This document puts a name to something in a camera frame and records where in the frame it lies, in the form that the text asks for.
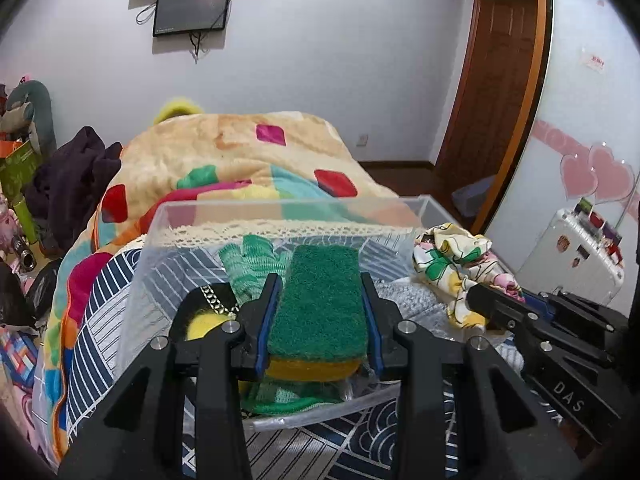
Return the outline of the green yellow sponge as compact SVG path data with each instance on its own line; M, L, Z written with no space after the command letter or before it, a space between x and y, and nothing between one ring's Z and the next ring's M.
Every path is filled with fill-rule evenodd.
M270 327L267 375L284 382L339 382L367 354L358 250L299 245Z

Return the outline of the clear plastic bag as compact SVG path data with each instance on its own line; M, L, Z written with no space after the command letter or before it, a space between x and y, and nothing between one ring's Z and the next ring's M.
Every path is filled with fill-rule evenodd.
M345 418L399 396L400 382L381 382L367 365L338 382L286 382L265 376L242 390L246 431L294 429Z

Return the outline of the green knitted glove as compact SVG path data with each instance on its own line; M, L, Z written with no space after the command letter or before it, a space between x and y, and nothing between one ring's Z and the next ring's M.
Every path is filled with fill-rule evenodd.
M277 273L285 281L291 261L290 252L277 252L271 240L259 235L245 235L240 244L230 243L219 249L218 256L226 269L229 283L239 304L239 318L247 329L248 355L255 362L256 333L260 324L258 298L267 276Z

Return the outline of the floral fabric scrunchie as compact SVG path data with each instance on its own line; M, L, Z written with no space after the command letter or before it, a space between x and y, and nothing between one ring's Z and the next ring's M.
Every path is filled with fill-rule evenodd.
M492 241L456 224L443 223L418 234L413 242L412 263L420 278L444 298L448 320L457 328L485 327L488 323L466 300L469 290L477 284L525 301L521 286L492 251Z

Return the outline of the clear plastic storage box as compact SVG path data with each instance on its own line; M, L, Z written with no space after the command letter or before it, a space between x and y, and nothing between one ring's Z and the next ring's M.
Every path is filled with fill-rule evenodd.
M116 356L119 391L141 400L164 364L177 365L184 394L184 429L193 432L200 347L192 328L215 332L221 356L210 371L216 392L240 387L235 407L246 432L256 434L314 426L395 400L398 382L382 382L361 365L337 382L304 382L304 408L286 412L271 403L260 414L250 405L254 388L270 385L268 338L282 294L282 273L263 278L254 294L232 286L220 258L227 245L254 235L285 258L300 245L355 248L360 268L375 282L405 283L410 248L422 228L448 214L431 197L276 200L275 202L170 202L158 208L131 281ZM203 315L219 320L203 324Z

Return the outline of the white suitcase with stickers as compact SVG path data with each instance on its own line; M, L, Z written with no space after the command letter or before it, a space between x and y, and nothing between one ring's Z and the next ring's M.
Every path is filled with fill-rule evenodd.
M571 292L606 306L625 281L621 240L582 198L555 213L516 279L530 292Z

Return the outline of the blue white patterned cloth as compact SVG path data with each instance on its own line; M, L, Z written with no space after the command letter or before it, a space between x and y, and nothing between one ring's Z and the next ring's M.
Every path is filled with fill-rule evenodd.
M446 474L442 381L450 377L459 428L458 473L463 479L518 479L523 438L535 422L536 401L485 339L442 340L401 317L378 296L381 378L400 382L395 479L441 479ZM201 479L250 478L239 386L215 391L209 374L221 356L215 332L192 340L200 347L196 383L196 474ZM178 479L183 419L177 365L164 364L141 400L116 384L72 444L58 474L63 479Z

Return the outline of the white sliding wardrobe door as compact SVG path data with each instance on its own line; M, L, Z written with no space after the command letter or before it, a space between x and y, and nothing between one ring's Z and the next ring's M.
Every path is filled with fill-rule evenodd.
M639 43L612 0L553 0L536 119L487 230L520 270L561 208L585 197L620 233L625 281L610 305L629 314L638 278Z

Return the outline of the wooden door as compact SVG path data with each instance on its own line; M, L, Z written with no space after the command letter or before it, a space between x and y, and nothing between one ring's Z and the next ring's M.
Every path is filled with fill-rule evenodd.
M536 38L537 0L474 0L468 44L436 174L471 221L498 174L522 107Z

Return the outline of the black plastic bag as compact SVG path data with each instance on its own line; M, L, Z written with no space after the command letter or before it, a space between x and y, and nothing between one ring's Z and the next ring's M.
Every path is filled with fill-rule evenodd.
M27 292L18 276L1 263L1 318L2 326L17 330L39 330L46 322L55 291L61 259L47 263L38 273Z

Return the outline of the dark purple clothing pile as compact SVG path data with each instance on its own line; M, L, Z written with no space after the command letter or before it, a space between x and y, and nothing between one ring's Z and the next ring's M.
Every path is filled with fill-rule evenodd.
M73 246L117 174L121 152L122 144L105 145L96 130L81 128L23 186L45 254L63 255Z

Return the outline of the green bottle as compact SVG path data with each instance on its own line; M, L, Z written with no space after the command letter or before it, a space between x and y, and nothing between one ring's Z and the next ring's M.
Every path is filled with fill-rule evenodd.
M24 197L21 197L17 202L14 203L13 210L17 215L17 219L20 220L26 240L28 240L29 244L31 245L36 244L38 242L38 236L35 222L32 218L32 214L28 210Z

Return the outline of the grey plush dinosaur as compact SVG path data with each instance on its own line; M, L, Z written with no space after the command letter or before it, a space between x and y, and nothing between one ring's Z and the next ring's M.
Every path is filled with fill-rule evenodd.
M56 150L50 93L38 80L21 82L4 100L2 141L29 141L43 159Z

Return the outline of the wall power socket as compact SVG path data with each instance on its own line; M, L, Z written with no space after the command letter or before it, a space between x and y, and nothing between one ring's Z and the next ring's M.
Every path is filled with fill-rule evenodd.
M363 148L368 144L368 141L369 141L369 136L367 134L363 134L358 138L357 145L360 146L360 148Z

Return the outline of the small wall monitor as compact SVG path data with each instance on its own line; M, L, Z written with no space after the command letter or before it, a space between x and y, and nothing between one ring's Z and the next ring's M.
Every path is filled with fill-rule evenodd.
M153 36L226 28L230 0L156 0Z

